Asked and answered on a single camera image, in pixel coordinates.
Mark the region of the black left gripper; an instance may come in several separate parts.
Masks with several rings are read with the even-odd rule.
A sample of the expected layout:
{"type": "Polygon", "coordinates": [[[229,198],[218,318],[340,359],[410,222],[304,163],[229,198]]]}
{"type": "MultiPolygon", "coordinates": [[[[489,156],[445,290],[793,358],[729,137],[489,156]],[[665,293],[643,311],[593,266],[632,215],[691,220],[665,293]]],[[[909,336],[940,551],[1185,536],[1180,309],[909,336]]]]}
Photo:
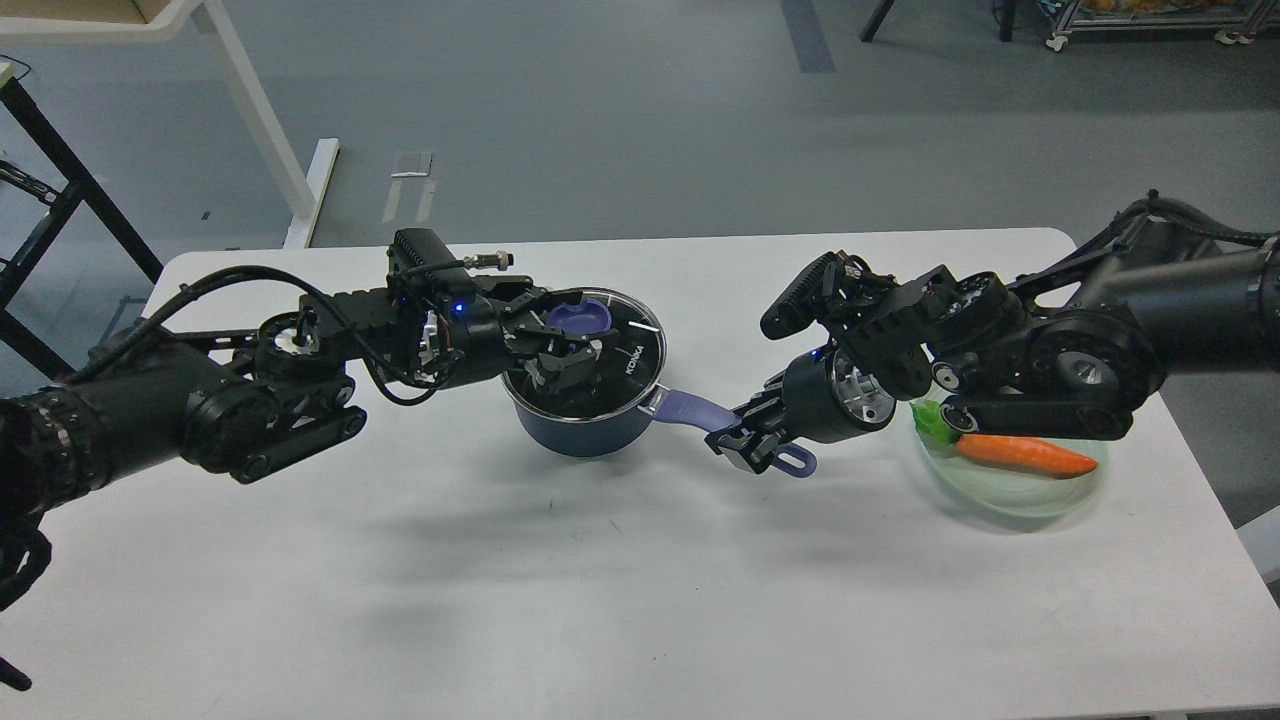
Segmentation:
{"type": "Polygon", "coordinates": [[[522,392],[549,397],[603,382],[604,355],[620,340],[611,309],[586,290],[495,291],[428,297],[430,373],[502,373],[521,366],[522,392]],[[539,338],[571,342],[540,351],[539,338]]]}

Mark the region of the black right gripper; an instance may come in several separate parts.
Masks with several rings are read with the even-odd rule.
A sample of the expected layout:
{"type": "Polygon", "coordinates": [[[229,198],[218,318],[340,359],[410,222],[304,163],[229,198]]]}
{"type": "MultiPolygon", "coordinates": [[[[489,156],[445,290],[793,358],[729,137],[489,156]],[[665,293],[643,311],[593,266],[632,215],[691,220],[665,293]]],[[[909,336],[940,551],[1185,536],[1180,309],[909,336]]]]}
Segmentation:
{"type": "Polygon", "coordinates": [[[735,468],[801,474],[801,448],[776,433],[832,445],[884,429],[897,400],[841,350],[814,348],[795,357],[733,413],[740,418],[705,436],[707,446],[735,468]]]}

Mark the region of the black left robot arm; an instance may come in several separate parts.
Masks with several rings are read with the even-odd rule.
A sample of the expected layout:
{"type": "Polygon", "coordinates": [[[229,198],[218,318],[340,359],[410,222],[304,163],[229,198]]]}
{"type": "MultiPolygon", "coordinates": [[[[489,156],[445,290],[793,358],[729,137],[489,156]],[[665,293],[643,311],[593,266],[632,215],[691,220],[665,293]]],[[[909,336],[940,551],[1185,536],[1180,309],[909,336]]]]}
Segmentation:
{"type": "Polygon", "coordinates": [[[362,363],[388,401],[524,373],[539,395],[588,386],[621,337],[608,314],[570,319],[582,290],[525,275],[472,275],[471,258],[394,269],[381,288],[324,293],[291,273],[241,265],[186,287],[40,392],[3,401],[3,606],[52,557],[44,515],[174,457],[242,484],[355,438],[362,363]],[[165,324],[215,291],[273,281],[301,291],[292,313],[241,333],[165,324]]]}

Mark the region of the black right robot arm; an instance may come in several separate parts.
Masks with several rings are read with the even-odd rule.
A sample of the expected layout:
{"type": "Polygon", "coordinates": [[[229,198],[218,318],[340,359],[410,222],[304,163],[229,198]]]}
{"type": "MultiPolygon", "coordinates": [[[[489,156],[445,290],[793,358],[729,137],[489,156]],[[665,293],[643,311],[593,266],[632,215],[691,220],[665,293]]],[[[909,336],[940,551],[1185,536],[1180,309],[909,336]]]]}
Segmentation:
{"type": "Polygon", "coordinates": [[[1171,375],[1277,369],[1277,233],[1151,191],[1011,282],[945,265],[901,282],[829,251],[760,320],[771,340],[813,324],[828,340],[710,430],[714,454],[762,473],[795,439],[878,432],[934,387],[966,439],[1121,439],[1171,375]]]}

